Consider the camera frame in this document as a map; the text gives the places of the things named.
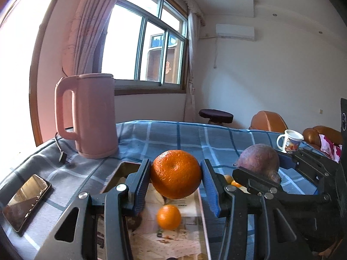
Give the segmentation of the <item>dark round stool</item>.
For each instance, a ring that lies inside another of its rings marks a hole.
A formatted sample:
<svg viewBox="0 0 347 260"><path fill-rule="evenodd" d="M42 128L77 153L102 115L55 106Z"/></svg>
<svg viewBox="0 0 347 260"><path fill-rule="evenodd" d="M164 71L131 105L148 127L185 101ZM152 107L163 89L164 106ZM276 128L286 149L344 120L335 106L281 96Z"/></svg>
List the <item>dark round stool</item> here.
<svg viewBox="0 0 347 260"><path fill-rule="evenodd" d="M223 126L224 124L231 124L234 121L234 115L216 109L201 109L199 116L208 119L208 124Z"/></svg>

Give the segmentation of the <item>wooden door frame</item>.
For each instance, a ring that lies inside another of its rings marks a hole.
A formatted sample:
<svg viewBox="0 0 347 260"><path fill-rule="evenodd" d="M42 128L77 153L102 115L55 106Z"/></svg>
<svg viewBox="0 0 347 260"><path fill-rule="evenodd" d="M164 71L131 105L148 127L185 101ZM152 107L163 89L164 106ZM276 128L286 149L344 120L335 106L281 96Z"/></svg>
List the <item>wooden door frame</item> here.
<svg viewBox="0 0 347 260"><path fill-rule="evenodd" d="M20 3L21 0L1 0L1 27L3 27L13 9ZM32 64L29 72L29 110L31 115L32 131L34 135L35 144L38 146L43 143L42 131L39 123L38 113L38 65L39 56L42 49L44 33L48 25L49 18L52 15L54 6L57 0L52 0L48 6L47 12L43 19L43 24L38 31L38 37L35 41L35 46L32 55Z"/></svg>

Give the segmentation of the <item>window with brown frame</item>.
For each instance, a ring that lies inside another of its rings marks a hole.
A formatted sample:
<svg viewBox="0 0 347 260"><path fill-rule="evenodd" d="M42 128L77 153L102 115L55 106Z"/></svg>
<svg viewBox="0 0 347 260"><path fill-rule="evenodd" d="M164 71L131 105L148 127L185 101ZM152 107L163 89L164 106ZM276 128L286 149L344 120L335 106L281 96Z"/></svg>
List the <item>window with brown frame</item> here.
<svg viewBox="0 0 347 260"><path fill-rule="evenodd" d="M188 10L178 0L117 0L92 70L113 75L116 95L182 92L187 33Z"/></svg>

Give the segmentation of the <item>large purple passion fruit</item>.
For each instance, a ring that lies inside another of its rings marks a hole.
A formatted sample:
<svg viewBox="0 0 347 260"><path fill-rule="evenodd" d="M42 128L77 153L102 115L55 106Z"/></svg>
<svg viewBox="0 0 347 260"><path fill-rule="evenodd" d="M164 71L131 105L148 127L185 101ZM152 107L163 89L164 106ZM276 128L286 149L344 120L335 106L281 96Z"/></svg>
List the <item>large purple passion fruit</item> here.
<svg viewBox="0 0 347 260"><path fill-rule="evenodd" d="M235 166L248 169L275 183L281 183L281 177L278 174L279 156L269 145L249 146L240 154Z"/></svg>

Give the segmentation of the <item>large orange tangerine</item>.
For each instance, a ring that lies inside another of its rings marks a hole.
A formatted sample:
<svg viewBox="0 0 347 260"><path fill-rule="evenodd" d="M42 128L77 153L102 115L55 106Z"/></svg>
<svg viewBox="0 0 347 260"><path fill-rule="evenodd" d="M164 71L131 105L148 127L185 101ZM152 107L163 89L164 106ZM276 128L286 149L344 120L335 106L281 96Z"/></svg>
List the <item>large orange tangerine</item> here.
<svg viewBox="0 0 347 260"><path fill-rule="evenodd" d="M160 154L151 166L151 182L162 196L181 199L200 186L202 171L197 159L183 150L168 150Z"/></svg>

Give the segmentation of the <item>dark water chestnut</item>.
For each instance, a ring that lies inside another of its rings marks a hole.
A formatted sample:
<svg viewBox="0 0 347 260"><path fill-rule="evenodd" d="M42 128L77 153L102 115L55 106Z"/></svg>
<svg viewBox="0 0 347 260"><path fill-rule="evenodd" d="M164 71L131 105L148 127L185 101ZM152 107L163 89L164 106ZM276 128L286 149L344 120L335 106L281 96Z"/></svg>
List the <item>dark water chestnut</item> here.
<svg viewBox="0 0 347 260"><path fill-rule="evenodd" d="M126 217L127 228L131 231L135 231L142 223L142 213L137 216Z"/></svg>

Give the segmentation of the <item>pink curtain left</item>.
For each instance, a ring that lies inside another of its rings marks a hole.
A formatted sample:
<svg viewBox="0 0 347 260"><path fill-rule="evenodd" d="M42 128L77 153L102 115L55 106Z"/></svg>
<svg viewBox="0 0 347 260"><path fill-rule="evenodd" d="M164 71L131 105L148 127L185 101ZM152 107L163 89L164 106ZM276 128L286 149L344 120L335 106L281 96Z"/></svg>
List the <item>pink curtain left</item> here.
<svg viewBox="0 0 347 260"><path fill-rule="evenodd" d="M62 70L68 76L87 72L102 31L117 0L80 0L62 52Z"/></svg>

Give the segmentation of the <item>pink electric kettle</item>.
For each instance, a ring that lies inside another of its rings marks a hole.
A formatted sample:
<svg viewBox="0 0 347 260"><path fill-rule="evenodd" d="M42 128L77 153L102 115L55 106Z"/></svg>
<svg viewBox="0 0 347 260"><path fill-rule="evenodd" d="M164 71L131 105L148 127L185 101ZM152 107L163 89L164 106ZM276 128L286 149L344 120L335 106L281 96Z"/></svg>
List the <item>pink electric kettle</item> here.
<svg viewBox="0 0 347 260"><path fill-rule="evenodd" d="M73 140L77 152L89 159L105 158L118 150L114 101L115 79L108 73L61 78L55 86L55 125L58 134ZM64 125L65 92L72 92L71 132Z"/></svg>

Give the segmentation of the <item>pink metal tin box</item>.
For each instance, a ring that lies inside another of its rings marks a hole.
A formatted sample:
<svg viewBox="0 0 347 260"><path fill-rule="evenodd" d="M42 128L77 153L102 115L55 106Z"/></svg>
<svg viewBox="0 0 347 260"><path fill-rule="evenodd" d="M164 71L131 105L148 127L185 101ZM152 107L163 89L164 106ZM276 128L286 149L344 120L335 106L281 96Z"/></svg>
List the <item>pink metal tin box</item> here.
<svg viewBox="0 0 347 260"><path fill-rule="evenodd" d="M196 162L157 162L145 205L126 218L133 259L210 259Z"/></svg>

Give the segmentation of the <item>small orange tangerine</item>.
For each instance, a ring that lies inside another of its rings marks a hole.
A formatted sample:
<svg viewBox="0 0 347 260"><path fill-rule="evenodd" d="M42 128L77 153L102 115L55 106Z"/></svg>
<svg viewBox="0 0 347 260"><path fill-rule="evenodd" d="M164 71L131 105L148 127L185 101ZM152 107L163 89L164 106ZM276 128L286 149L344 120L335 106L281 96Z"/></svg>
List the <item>small orange tangerine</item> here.
<svg viewBox="0 0 347 260"><path fill-rule="evenodd" d="M233 180L233 181L231 182L231 185L234 185L234 186L236 186L236 187L238 187L238 188L242 187L242 185L239 184L239 183L237 183L235 180Z"/></svg>

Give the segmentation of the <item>pink curtain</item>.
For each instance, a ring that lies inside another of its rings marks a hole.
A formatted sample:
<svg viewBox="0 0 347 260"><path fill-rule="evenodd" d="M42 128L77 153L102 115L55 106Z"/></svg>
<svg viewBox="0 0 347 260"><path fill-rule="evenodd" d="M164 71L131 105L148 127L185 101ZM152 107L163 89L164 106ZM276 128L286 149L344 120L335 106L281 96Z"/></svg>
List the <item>pink curtain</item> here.
<svg viewBox="0 0 347 260"><path fill-rule="evenodd" d="M80 0L62 52L62 70L68 76L87 72L102 31L117 0Z"/></svg>
<svg viewBox="0 0 347 260"><path fill-rule="evenodd" d="M198 46L199 32L201 26L205 26L203 11L195 0L184 0L188 7L188 78L185 98L183 120L185 122L196 121L195 88L193 83L195 72L195 56Z"/></svg>

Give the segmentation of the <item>white printed mug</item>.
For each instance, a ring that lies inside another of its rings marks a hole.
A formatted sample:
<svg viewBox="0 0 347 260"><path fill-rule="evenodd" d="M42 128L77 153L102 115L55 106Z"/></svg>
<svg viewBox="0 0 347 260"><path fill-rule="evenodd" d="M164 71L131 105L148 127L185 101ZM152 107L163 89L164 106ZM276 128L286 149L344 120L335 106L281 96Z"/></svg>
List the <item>white printed mug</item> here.
<svg viewBox="0 0 347 260"><path fill-rule="evenodd" d="M283 153L289 151L297 151L301 142L304 140L302 134L295 130L285 130L284 134L281 134L277 138L277 147Z"/></svg>

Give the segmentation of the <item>white air conditioner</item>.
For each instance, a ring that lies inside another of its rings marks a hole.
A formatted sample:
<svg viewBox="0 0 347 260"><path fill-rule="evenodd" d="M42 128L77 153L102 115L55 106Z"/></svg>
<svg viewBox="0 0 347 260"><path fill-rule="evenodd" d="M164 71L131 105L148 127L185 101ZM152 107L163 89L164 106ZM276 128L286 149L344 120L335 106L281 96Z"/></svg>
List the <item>white air conditioner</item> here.
<svg viewBox="0 0 347 260"><path fill-rule="evenodd" d="M255 41L255 28L252 26L216 24L216 35L222 38Z"/></svg>

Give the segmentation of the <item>blue plaid tablecloth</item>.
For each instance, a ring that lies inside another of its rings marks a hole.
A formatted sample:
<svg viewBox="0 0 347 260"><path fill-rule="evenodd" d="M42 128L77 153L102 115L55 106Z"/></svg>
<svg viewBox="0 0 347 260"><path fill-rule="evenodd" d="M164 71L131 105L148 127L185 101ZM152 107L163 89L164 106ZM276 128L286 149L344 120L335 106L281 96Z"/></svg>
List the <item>blue plaid tablecloth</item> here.
<svg viewBox="0 0 347 260"><path fill-rule="evenodd" d="M275 147L278 134L199 123L135 120L116 126L119 150L113 156L89 160L80 156L73 141L48 140L23 157L1 153L1 205L6 205L33 174L51 183L22 234L9 223L1 226L23 259L34 259L69 203L82 191L100 193L117 166L155 159L166 150L181 149L197 160L208 159L214 170L230 174L247 147L263 143Z"/></svg>

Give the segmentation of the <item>pink floral cloth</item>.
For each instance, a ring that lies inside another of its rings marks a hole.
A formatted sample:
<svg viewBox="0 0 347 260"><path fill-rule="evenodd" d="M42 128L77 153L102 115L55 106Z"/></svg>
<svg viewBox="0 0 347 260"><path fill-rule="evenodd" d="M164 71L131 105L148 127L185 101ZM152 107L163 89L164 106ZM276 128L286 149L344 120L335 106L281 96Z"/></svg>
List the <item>pink floral cloth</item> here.
<svg viewBox="0 0 347 260"><path fill-rule="evenodd" d="M320 151L325 153L331 160L338 163L342 154L342 144L333 143L323 134L320 134L319 138L321 141Z"/></svg>

